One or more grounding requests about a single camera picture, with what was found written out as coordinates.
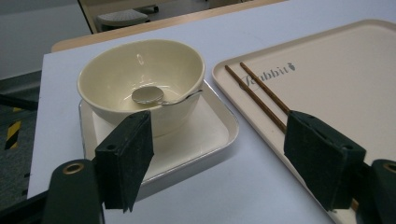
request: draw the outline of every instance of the cream bowl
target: cream bowl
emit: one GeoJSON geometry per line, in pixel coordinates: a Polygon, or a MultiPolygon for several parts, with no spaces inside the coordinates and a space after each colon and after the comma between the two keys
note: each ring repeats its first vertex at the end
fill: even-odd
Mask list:
{"type": "Polygon", "coordinates": [[[127,116],[150,110],[154,136],[180,127],[199,97],[177,105],[141,105],[132,92],[146,86],[163,90],[164,101],[177,101],[201,89],[205,63],[193,48],[172,40],[150,39],[109,49],[91,60],[78,77],[78,92],[91,109],[118,125],[127,116]]]}

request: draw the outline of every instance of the chopsticks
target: chopsticks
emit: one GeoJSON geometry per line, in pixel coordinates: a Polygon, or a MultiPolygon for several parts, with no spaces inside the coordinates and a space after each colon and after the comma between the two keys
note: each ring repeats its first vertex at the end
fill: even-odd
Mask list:
{"type": "MultiPolygon", "coordinates": [[[[289,108],[244,64],[240,63],[241,67],[247,72],[251,78],[262,88],[265,93],[276,103],[277,106],[288,115],[289,108]]],[[[230,66],[225,65],[225,70],[235,79],[239,86],[247,92],[247,94],[252,98],[252,100],[262,109],[262,111],[271,119],[271,121],[279,128],[282,133],[286,133],[286,125],[280,120],[276,114],[254,93],[253,90],[230,68],[230,66]]]]}

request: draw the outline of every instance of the floor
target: floor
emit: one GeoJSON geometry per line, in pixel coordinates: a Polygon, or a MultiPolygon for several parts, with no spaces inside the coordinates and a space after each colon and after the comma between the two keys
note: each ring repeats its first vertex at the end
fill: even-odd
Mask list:
{"type": "MultiPolygon", "coordinates": [[[[154,12],[149,7],[141,11],[148,14],[151,21],[158,21],[209,9],[210,3],[206,0],[175,0],[158,7],[159,12],[154,12]]],[[[0,94],[38,101],[40,78],[41,71],[37,71],[0,80],[0,94]]],[[[0,104],[0,211],[26,200],[35,120],[35,111],[23,114],[18,113],[14,107],[0,104]]]]}

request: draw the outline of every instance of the tray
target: tray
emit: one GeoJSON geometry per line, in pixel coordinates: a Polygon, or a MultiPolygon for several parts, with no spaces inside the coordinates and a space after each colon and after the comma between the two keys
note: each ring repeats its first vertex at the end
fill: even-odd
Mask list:
{"type": "Polygon", "coordinates": [[[365,162],[371,164],[375,159],[396,161],[395,59],[396,25],[367,20],[226,60],[214,67],[212,75],[299,177],[283,155],[284,134],[239,88],[224,65],[244,79],[285,124],[287,116],[248,78],[239,63],[261,77],[290,109],[324,120],[364,147],[365,162]]]}
{"type": "MultiPolygon", "coordinates": [[[[224,150],[238,135],[236,117],[205,82],[191,117],[172,133],[153,139],[154,157],[142,185],[179,171],[224,150]]],[[[86,159],[115,128],[81,102],[81,132],[86,159]]]]}

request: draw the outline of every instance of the spoon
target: spoon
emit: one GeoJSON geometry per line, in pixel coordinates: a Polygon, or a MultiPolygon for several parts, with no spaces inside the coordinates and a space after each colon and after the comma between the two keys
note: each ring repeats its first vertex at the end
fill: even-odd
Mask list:
{"type": "Polygon", "coordinates": [[[193,95],[200,93],[201,91],[202,90],[195,91],[189,94],[188,96],[186,96],[184,99],[168,102],[168,101],[161,101],[161,99],[163,98],[163,91],[160,88],[155,86],[147,86],[133,91],[131,98],[135,102],[142,105],[147,105],[152,103],[157,103],[159,105],[176,105],[189,99],[193,95]]]}

